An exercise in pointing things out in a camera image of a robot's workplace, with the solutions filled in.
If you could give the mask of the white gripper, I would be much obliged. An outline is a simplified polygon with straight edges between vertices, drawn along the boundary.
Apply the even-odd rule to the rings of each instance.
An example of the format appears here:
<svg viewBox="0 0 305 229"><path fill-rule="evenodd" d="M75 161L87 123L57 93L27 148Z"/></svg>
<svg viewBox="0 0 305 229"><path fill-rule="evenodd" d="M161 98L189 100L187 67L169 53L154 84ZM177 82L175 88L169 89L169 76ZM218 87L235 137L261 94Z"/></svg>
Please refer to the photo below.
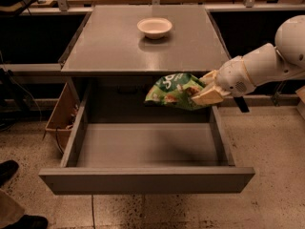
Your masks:
<svg viewBox="0 0 305 229"><path fill-rule="evenodd" d="M230 94L240 97L255 90L255 84L241 56L229 60L219 70L204 74L199 80L207 85L192 97L192 101L200 106L220 103Z"/></svg>

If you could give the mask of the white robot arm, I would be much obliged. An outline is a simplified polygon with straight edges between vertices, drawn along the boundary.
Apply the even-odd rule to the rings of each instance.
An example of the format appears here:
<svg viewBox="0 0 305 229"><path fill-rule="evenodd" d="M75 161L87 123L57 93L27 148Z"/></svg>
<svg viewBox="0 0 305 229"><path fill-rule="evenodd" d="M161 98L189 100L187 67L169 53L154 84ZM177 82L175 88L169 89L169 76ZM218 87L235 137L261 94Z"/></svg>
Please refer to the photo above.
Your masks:
<svg viewBox="0 0 305 229"><path fill-rule="evenodd" d="M296 79L305 72L305 15L285 21L274 44L267 43L224 63L200 78L206 87L192 96L201 106L220 103L227 95L241 97L263 84Z"/></svg>

